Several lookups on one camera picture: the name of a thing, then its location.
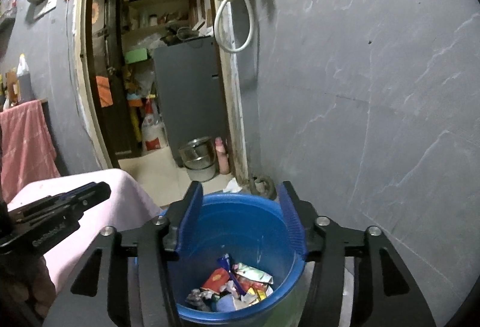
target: wooden door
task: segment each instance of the wooden door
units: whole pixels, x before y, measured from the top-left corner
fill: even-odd
[[[102,107],[103,119],[117,159],[140,156],[122,79],[121,0],[93,0],[92,43],[96,76],[107,77],[113,105]]]

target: pink bottle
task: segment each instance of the pink bottle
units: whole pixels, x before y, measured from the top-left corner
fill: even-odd
[[[220,174],[228,174],[230,172],[229,157],[225,151],[221,137],[215,139],[215,150],[217,151]]]

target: red wrapper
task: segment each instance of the red wrapper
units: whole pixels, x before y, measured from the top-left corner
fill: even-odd
[[[242,289],[246,292],[248,292],[248,289],[250,289],[250,288],[254,288],[256,290],[262,290],[263,292],[266,292],[266,290],[268,288],[267,284],[263,284],[263,283],[257,282],[257,281],[252,281],[248,278],[239,276],[238,274],[236,274],[235,276],[237,277],[237,280],[238,280],[240,286],[242,287]]]
[[[207,279],[206,283],[203,284],[200,289],[212,290],[216,294],[220,294],[220,287],[225,285],[228,280],[230,280],[229,273],[220,267],[220,269],[217,269],[212,273],[210,278]]]

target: metal pot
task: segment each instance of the metal pot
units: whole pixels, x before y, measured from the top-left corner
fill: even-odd
[[[192,161],[199,160],[202,164],[205,163],[206,166],[202,167],[204,169],[205,167],[214,164],[217,159],[215,144],[210,136],[192,140],[180,147],[178,152],[183,160],[183,164],[187,165],[187,163],[190,162],[190,168],[195,167],[195,169],[198,169],[199,166],[195,166],[191,163]]]
[[[217,174],[217,164],[201,170],[192,170],[187,168],[187,174],[192,181],[206,182],[211,180]]]

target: gray marble wall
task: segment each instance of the gray marble wall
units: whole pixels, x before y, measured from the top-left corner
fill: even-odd
[[[383,228],[444,325],[480,273],[478,1],[255,5],[238,57],[251,172],[342,225]]]
[[[78,99],[73,65],[75,3],[70,0],[67,11],[67,4],[58,0],[54,10],[35,20],[34,5],[19,0],[15,24],[0,33],[0,71],[16,69],[20,54],[25,53],[35,97],[48,100],[43,107],[62,175],[100,169]]]

